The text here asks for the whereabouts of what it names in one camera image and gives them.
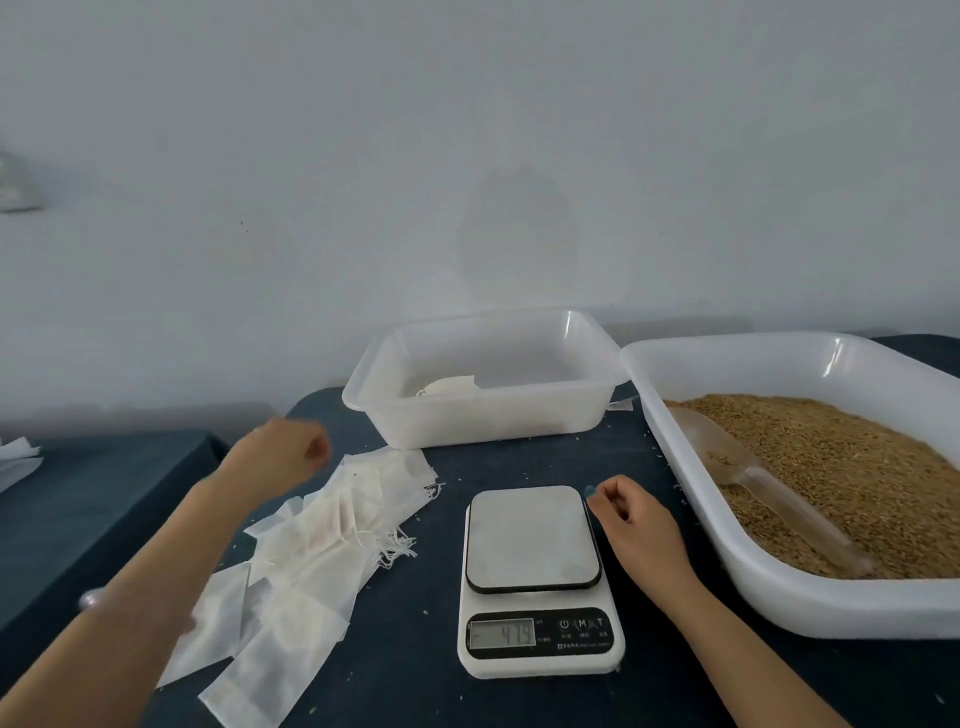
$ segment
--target digital kitchen scale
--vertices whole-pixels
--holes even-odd
[[[474,677],[610,672],[624,640],[587,509],[569,486],[467,509],[457,654]]]

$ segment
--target table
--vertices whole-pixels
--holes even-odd
[[[0,695],[227,451],[201,430],[35,444],[43,463],[0,493]]]
[[[960,375],[960,340],[897,336],[880,343]],[[632,385],[616,397],[628,397]],[[341,453],[383,442],[365,415],[347,410],[340,389],[316,392],[293,417],[316,418]],[[748,606],[675,488],[641,411],[608,412],[589,432],[426,450],[443,491],[405,524],[416,559],[374,575],[357,598],[352,623],[284,726],[731,726],[732,721],[683,638],[627,578],[609,544],[598,541],[623,622],[627,651],[609,675],[481,681],[457,659],[457,609],[464,514],[477,493],[566,484],[583,488],[624,473],[677,519],[694,569],[779,655],[854,726],[960,725],[960,641],[812,640],[779,629]],[[298,489],[316,490],[326,472]],[[264,506],[252,519],[276,510]],[[249,558],[238,536],[225,566]],[[197,694],[222,665],[158,692],[147,725],[217,725]]]

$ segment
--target grain pile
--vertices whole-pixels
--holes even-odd
[[[681,406],[712,418],[866,548],[880,563],[866,578],[960,577],[960,472],[930,446],[815,400],[707,395]],[[745,488],[720,490],[763,549],[840,576]]]

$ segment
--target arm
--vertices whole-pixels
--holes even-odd
[[[316,423],[274,419],[238,442],[0,700],[0,728],[134,726],[243,519],[329,455]]]
[[[697,578],[670,512],[618,475],[587,504],[624,570],[686,638],[739,728],[849,728]]]

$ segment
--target plastic scoop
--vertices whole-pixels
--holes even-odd
[[[820,511],[763,467],[760,459],[723,427],[690,409],[668,407],[717,485],[742,485],[845,575],[857,578],[876,561]]]

